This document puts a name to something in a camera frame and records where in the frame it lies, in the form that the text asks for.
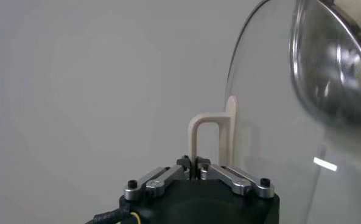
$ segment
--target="gray background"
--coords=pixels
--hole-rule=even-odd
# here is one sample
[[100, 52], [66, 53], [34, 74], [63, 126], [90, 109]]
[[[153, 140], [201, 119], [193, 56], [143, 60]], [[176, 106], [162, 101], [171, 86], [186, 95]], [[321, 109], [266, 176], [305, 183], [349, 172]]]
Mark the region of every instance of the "gray background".
[[0, 0], [0, 223], [85, 223], [187, 153], [256, 3]]

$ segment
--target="bolt head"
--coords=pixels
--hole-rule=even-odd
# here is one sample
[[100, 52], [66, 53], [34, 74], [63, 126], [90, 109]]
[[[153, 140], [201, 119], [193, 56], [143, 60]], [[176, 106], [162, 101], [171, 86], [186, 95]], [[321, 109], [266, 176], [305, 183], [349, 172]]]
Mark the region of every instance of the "bolt head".
[[262, 187], [270, 187], [271, 186], [271, 180], [268, 178], [261, 178], [260, 179], [260, 185]]
[[127, 182], [127, 187], [128, 187], [129, 189], [136, 189], [137, 186], [138, 186], [138, 182], [137, 182], [136, 180], [129, 180], [129, 181]]

